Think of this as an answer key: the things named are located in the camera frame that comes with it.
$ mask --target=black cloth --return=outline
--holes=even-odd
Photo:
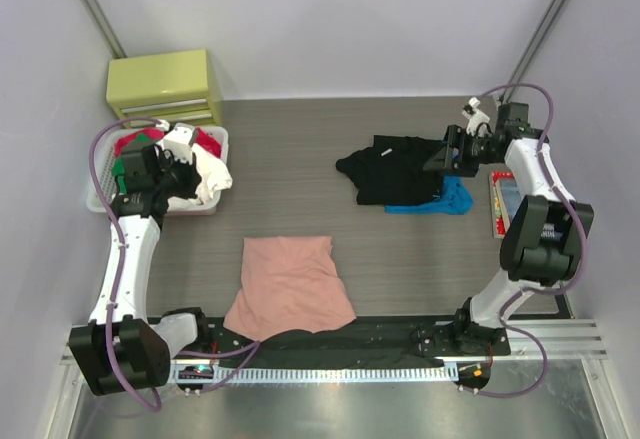
[[[373,136],[373,146],[338,160],[336,169],[358,188],[360,205],[416,206],[440,196],[442,175],[422,167],[441,144],[420,137]]]

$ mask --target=red cloth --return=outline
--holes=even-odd
[[[127,144],[132,143],[135,138],[138,137],[138,134],[144,134],[152,141],[159,141],[164,137],[164,131],[156,129],[155,127],[147,127],[145,129],[132,132],[128,136],[121,137],[116,141],[115,145],[113,146],[113,153],[115,154],[115,156],[119,157],[120,154],[122,154],[122,148]]]
[[[222,155],[222,146],[218,141],[216,141],[213,137],[208,135],[206,132],[202,130],[202,128],[198,127],[196,129],[198,131],[198,137],[196,137],[196,144],[200,145],[205,151],[209,154],[213,154],[218,159]],[[119,157],[122,154],[122,148],[127,144],[130,144],[138,137],[138,134],[144,134],[152,141],[159,141],[164,137],[164,132],[160,129],[156,129],[155,127],[147,127],[145,129],[141,129],[139,131],[133,132],[128,136],[121,137],[116,141],[116,144],[113,146],[113,152],[116,157]]]
[[[196,137],[196,144],[202,147],[209,154],[213,154],[218,159],[222,155],[222,146],[213,137],[204,132],[200,127],[197,128],[198,137]]]

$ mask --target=white laundry basket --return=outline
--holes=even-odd
[[[209,136],[213,137],[222,146],[222,154],[220,156],[220,159],[226,164],[227,156],[229,155],[229,133],[227,132],[227,130],[224,127],[218,126],[201,126],[200,129],[206,132]],[[116,181],[111,174],[111,169],[113,168],[113,165],[116,161],[113,147],[118,139],[134,133],[135,129],[117,129],[102,140],[102,144],[99,145],[98,150],[96,151],[96,172],[98,174],[98,179],[100,180],[100,186],[102,187],[102,190],[104,191],[104,194],[108,199],[111,199],[113,195],[118,192],[118,186],[116,185]],[[216,191],[213,195],[213,200],[211,202],[208,202],[207,204],[201,204],[197,206],[192,205],[179,211],[169,211],[167,212],[167,215],[199,216],[213,214],[214,212],[216,212],[216,206],[220,201],[220,192],[221,191]],[[105,212],[100,199],[98,199],[98,194],[93,187],[91,177],[89,177],[87,208],[91,212]]]

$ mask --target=pink towel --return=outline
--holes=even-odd
[[[245,239],[242,289],[224,327],[264,341],[294,329],[349,324],[356,315],[330,254],[330,237]]]

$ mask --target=cable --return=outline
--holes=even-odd
[[[93,186],[96,190],[98,199],[100,200],[100,203],[104,207],[104,210],[106,211],[107,216],[109,217],[109,221],[113,225],[116,231],[116,234],[118,235],[118,242],[120,244],[120,247],[119,247],[120,254],[118,256],[118,265],[116,267],[113,286],[109,294],[109,304],[107,304],[107,320],[105,324],[105,336],[106,336],[105,340],[106,340],[107,357],[109,358],[109,364],[111,366],[111,370],[113,371],[113,374],[116,376],[116,379],[118,379],[118,382],[120,383],[122,388],[126,392],[128,392],[129,395],[131,395],[131,397],[133,397],[136,401],[138,401],[142,406],[144,406],[150,412],[158,412],[160,411],[160,409],[162,409],[162,399],[158,394],[158,390],[155,387],[151,388],[151,393],[154,398],[155,404],[145,399],[124,376],[124,374],[122,373],[122,370],[120,369],[120,365],[118,364],[118,359],[116,358],[116,353],[113,346],[113,314],[116,306],[115,301],[118,297],[118,288],[120,287],[120,281],[122,279],[122,271],[124,269],[124,262],[126,257],[126,246],[125,246],[126,241],[124,237],[124,231],[122,230],[122,227],[118,222],[118,218],[113,212],[113,209],[111,209],[109,200],[107,199],[107,197],[104,194],[104,191],[102,190],[102,186],[100,185],[100,180],[98,179],[98,174],[96,172],[96,164],[95,164],[95,152],[98,146],[98,142],[100,142],[100,139],[102,139],[102,137],[112,129],[115,129],[117,127],[120,127],[123,124],[129,123],[132,121],[150,121],[156,124],[161,124],[163,122],[153,117],[139,116],[139,117],[128,117],[126,119],[121,119],[119,121],[113,122],[105,126],[100,132],[98,132],[98,134],[96,134],[96,136],[93,138],[93,141],[91,141],[91,146],[89,147],[89,174],[91,175],[91,181],[93,182]],[[215,390],[218,387],[224,385],[226,382],[228,382],[235,374],[238,373],[240,369],[242,369],[249,362],[249,360],[254,356],[254,354],[258,350],[259,345],[260,345],[259,342],[254,342],[253,344],[250,344],[249,346],[239,349],[237,351],[232,351],[232,352],[227,352],[222,354],[197,355],[199,353],[189,353],[189,351],[183,351],[183,353],[188,355],[196,355],[196,357],[218,359],[218,358],[236,356],[252,348],[251,354],[247,356],[247,358],[240,364],[240,366],[238,366],[238,368],[234,372],[232,372],[229,376],[227,376],[225,379],[223,379],[219,383],[214,384],[213,386],[210,386],[209,388],[207,388],[207,390]]]
[[[538,164],[542,169],[542,173],[545,179],[549,184],[551,184],[551,190],[555,193],[558,199],[560,199],[560,202],[567,209],[569,216],[573,220],[573,223],[576,225],[576,229],[578,231],[578,237],[580,238],[580,251],[582,252],[582,258],[578,264],[578,267],[576,268],[576,273],[573,279],[566,286],[559,287],[557,289],[554,289],[554,288],[534,289],[532,287],[525,287],[521,291],[511,296],[509,300],[507,300],[507,302],[505,302],[504,305],[500,308],[500,311],[498,313],[500,324],[502,324],[502,326],[505,329],[527,336],[536,344],[536,346],[538,346],[538,349],[540,349],[540,354],[542,354],[542,372],[540,373],[540,376],[538,377],[538,379],[532,385],[530,385],[529,387],[521,391],[516,391],[516,392],[500,393],[500,392],[482,391],[482,390],[477,390],[477,389],[472,389],[470,387],[462,386],[462,389],[467,392],[478,394],[480,396],[493,397],[493,398],[499,398],[499,399],[520,397],[537,389],[540,386],[540,384],[542,384],[542,382],[544,381],[547,375],[547,371],[549,369],[549,358],[547,356],[547,351],[545,351],[544,346],[542,345],[542,342],[540,341],[540,339],[538,339],[536,336],[534,336],[530,332],[525,331],[524,329],[520,329],[518,327],[508,325],[504,319],[504,316],[507,310],[509,309],[509,307],[511,307],[511,305],[513,305],[513,303],[515,303],[518,299],[520,299],[526,292],[533,292],[536,294],[543,294],[548,296],[558,296],[569,291],[570,289],[575,287],[578,284],[578,282],[582,279],[584,265],[587,259],[587,234],[586,234],[586,231],[584,230],[584,226],[582,225],[582,221],[578,217],[578,213],[576,212],[575,208],[571,204],[571,201],[569,201],[569,199],[564,195],[564,193],[560,190],[560,188],[555,185],[553,176],[551,175],[549,165],[546,163],[544,156],[541,154],[542,146],[544,145],[544,141],[547,138],[547,135],[549,134],[549,129],[551,128],[551,124],[553,123],[554,106],[553,106],[553,99],[551,98],[551,94],[549,94],[549,92],[546,89],[544,89],[541,86],[538,86],[537,84],[531,84],[528,82],[515,82],[513,84],[503,84],[500,86],[492,87],[488,91],[485,91],[482,94],[480,94],[480,96],[488,96],[497,91],[506,91],[507,89],[510,89],[512,87],[528,87],[530,89],[535,89],[538,92],[542,93],[542,95],[547,100],[547,104],[549,105],[549,113],[547,117],[547,123],[545,124],[544,129],[542,130],[542,134],[540,135],[540,139],[538,140],[538,144],[536,146],[536,155],[538,158]]]

